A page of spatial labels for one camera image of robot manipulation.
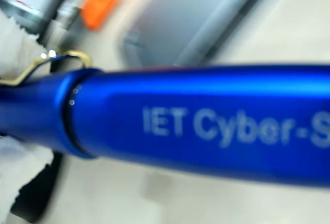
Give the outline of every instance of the pen clip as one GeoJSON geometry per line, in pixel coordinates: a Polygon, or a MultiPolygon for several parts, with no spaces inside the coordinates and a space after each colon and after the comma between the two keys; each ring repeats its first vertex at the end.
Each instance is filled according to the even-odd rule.
{"type": "Polygon", "coordinates": [[[64,60],[64,59],[68,59],[68,58],[77,58],[79,59],[84,68],[89,68],[92,66],[92,62],[91,62],[91,58],[90,56],[83,52],[83,51],[74,51],[74,50],[70,50],[70,51],[65,51],[59,55],[56,56],[56,53],[54,53],[55,56],[51,57],[50,54],[45,54],[43,53],[42,55],[44,56],[40,56],[37,57],[32,64],[26,68],[17,78],[15,79],[0,79],[0,85],[5,85],[5,86],[18,86],[19,84],[21,84],[23,81],[25,81],[27,78],[29,78],[30,75],[33,74],[33,72],[38,69],[40,66],[48,63],[48,62],[52,62],[52,61],[56,61],[56,60],[64,60]]]}

